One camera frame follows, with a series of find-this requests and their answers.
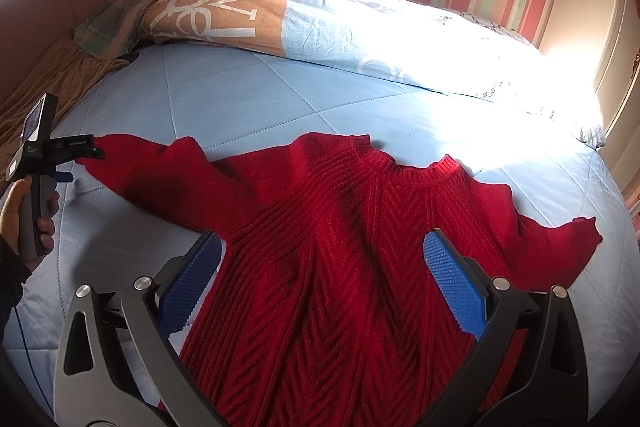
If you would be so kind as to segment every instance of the blue gripper pad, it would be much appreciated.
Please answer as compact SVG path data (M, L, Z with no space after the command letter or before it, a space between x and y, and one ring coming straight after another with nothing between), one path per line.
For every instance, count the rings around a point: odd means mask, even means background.
M222 257L222 240L213 233L192 252L185 266L162 296L158 306L158 328L164 338L187 323Z
M437 232L424 236L422 253L460 328L479 340L486 326L484 298Z

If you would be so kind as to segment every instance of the knit sweater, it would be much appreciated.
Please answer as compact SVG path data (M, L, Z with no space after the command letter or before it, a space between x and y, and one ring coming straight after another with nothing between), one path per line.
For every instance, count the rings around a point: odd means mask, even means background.
M180 353L234 427L411 427L472 347L422 255L439 227L490 277L568 287L602 240L595 218L556 229L514 210L449 156L399 166L368 136L310 133L212 164L194 139L96 140L95 178L149 212L226 240ZM512 342L486 404L504 393Z

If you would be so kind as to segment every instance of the plaid blanket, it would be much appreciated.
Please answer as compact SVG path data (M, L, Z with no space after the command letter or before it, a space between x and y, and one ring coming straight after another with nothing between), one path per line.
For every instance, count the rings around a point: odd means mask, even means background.
M88 54L113 60L142 40L140 21L158 0L110 0L74 29L74 42Z

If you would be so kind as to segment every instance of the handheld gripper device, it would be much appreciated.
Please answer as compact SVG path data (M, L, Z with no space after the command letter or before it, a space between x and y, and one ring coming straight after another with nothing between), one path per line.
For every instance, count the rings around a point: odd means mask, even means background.
M58 183L73 181L71 172L58 172L56 166L76 158L104 158L94 145L94 135L51 138L58 97L45 93L22 124L20 149L6 170L7 182L31 175L31 190L20 203L18 246L23 261L32 261L47 251L40 242L38 218L49 217L49 200Z

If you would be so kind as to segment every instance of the sweater collar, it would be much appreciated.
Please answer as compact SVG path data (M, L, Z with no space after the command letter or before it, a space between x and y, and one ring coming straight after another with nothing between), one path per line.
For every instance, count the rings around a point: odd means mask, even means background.
M361 164L389 181L401 184L433 185L460 172L462 166L448 154L428 167L398 165L390 154L374 149L368 134L353 136L353 149Z

